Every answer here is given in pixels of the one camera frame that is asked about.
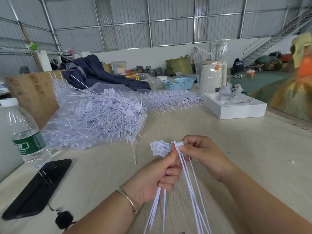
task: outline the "light blue plastic basket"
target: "light blue plastic basket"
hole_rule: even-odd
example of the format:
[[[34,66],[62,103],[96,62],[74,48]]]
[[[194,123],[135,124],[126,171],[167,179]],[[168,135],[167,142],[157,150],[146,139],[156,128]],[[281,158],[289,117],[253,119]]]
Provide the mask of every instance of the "light blue plastic basket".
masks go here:
[[[193,86],[193,83],[196,79],[190,77],[176,78],[176,83],[169,83],[168,80],[163,81],[163,85],[166,90],[190,90]]]

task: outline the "yellow cord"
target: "yellow cord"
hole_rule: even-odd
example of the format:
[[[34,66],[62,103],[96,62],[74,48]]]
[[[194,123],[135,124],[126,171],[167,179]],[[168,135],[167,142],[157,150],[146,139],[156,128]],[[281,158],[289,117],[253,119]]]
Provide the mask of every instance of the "yellow cord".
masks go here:
[[[137,75],[130,75],[130,76],[126,76],[127,78],[135,78],[135,80],[139,80]]]

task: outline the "person's left hand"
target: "person's left hand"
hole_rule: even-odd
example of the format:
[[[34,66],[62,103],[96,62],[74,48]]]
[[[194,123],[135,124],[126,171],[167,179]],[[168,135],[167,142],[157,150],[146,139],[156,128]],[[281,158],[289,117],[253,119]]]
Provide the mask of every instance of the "person's left hand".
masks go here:
[[[139,209],[144,203],[153,200],[158,187],[170,191],[179,181],[182,171],[177,150],[172,145],[171,152],[164,158],[156,158],[138,170],[121,188],[133,199]]]

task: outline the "bangle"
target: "bangle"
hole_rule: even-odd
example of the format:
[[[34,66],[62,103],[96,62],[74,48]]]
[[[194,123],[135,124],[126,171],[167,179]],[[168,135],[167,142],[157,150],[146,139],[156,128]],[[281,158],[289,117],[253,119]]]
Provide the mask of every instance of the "bangle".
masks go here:
[[[131,198],[130,198],[130,197],[127,195],[127,193],[126,193],[122,188],[120,188],[120,187],[119,187],[116,191],[119,192],[120,194],[122,194],[123,196],[125,196],[125,197],[129,200],[130,204],[131,204],[132,207],[133,207],[133,214],[134,214],[134,216],[136,217],[137,214],[138,214],[138,210],[135,208],[135,205],[133,204]]]

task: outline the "wooden table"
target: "wooden table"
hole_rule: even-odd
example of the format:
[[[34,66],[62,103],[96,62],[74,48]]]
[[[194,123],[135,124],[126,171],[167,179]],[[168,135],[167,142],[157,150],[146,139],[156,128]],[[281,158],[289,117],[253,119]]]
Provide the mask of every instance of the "wooden table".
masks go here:
[[[219,120],[204,105],[165,114],[149,114],[133,152],[126,143],[103,144],[85,150],[62,151],[55,159],[71,158],[73,163],[50,200],[79,220],[154,159],[150,142],[180,141],[187,134],[209,136],[241,169],[265,189],[312,221],[312,130],[301,128],[272,112],[262,118]],[[206,205],[212,233],[250,233],[225,186],[214,181],[204,167],[195,170]],[[23,165],[0,184],[1,214],[36,174]],[[144,205],[129,233],[143,233],[152,202]],[[3,234],[61,233],[54,223],[56,213],[48,207],[33,217],[0,220]],[[162,206],[158,207],[151,232],[160,233]],[[193,209],[182,176],[167,197],[165,233],[196,233]]]

